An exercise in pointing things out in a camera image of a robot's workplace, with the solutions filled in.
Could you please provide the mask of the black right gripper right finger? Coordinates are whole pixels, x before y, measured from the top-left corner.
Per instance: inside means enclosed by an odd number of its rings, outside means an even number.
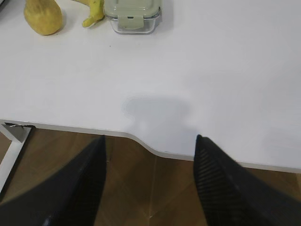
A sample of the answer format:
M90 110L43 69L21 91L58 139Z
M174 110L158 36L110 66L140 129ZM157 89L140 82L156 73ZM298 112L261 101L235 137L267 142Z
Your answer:
M193 175L209 226L299 226L300 201L267 185L197 135Z

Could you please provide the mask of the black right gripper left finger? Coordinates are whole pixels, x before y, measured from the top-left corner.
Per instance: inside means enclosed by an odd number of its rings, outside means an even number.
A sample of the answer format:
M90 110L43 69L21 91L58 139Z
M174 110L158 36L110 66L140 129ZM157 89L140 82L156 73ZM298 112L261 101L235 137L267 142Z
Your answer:
M58 172L0 206L2 226L92 226L106 180L106 144L92 141Z

